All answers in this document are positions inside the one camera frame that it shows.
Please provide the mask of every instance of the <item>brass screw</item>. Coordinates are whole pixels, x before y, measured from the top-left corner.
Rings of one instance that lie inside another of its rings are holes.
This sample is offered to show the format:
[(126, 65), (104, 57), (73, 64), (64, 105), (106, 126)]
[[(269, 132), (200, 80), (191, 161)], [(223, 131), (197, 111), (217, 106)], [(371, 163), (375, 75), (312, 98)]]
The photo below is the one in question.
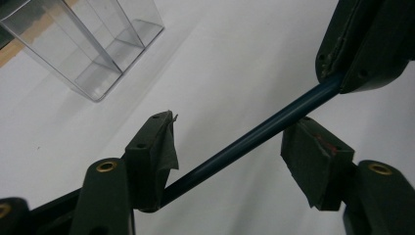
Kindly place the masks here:
[(97, 170), (100, 172), (108, 172), (116, 168), (116, 162), (107, 161), (99, 164)]
[(369, 168), (375, 172), (377, 172), (378, 174), (382, 174), (382, 175), (391, 175), (392, 171), (386, 167), (385, 165), (382, 164), (369, 164)]
[(0, 204), (0, 218), (4, 218), (11, 210), (12, 207), (9, 204)]

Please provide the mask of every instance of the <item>dark blue tube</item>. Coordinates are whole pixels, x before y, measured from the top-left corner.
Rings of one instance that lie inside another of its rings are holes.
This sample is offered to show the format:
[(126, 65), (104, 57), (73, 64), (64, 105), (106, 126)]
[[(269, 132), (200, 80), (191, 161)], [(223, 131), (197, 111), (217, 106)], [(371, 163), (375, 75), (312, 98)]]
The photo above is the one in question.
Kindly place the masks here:
[(259, 126), (236, 140), (234, 143), (199, 165), (176, 182), (168, 186), (161, 199), (161, 207), (169, 204), (185, 194), (209, 177), (237, 161), (274, 135), (280, 133), (291, 124), (305, 117), (311, 111), (323, 105), (340, 92), (343, 76), (328, 78), (286, 108), (261, 123)]

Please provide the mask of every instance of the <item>clear plastic container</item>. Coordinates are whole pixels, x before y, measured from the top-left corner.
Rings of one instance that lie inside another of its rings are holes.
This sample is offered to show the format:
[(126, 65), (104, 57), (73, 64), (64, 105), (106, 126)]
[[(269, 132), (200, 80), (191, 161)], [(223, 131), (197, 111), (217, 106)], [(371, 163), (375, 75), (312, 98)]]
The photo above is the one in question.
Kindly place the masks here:
[(0, 24), (93, 101), (163, 29), (152, 0), (14, 0)]

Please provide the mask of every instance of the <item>white tabletop surface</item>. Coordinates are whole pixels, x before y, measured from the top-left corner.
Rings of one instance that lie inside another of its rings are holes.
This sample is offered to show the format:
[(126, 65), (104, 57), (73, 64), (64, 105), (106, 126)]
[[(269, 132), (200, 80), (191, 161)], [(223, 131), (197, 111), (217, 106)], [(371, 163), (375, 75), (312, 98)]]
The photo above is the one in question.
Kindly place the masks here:
[[(168, 184), (316, 84), (314, 59), (338, 1), (157, 0), (165, 31), (101, 103), (25, 51), (0, 69), (0, 198), (36, 208), (118, 158), (172, 110), (180, 169)], [(415, 66), (390, 85), (337, 96), (309, 116), (415, 185)], [(310, 209), (280, 157), (281, 134), (153, 213), (137, 234), (345, 234), (342, 211)]]

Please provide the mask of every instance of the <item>white table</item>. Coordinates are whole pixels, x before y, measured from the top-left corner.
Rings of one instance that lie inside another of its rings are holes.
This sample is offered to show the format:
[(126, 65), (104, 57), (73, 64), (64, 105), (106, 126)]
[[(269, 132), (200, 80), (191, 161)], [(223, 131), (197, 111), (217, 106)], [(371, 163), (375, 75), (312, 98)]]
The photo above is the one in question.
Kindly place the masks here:
[[(118, 158), (145, 120), (172, 110), (180, 170), (168, 184), (316, 85), (314, 59), (337, 1), (157, 0), (166, 30), (99, 104), (21, 52), (0, 69), (0, 198), (32, 209)], [(415, 66), (392, 84), (338, 96), (310, 116), (415, 184)], [(280, 157), (281, 134), (154, 214), (137, 234), (345, 234)]]

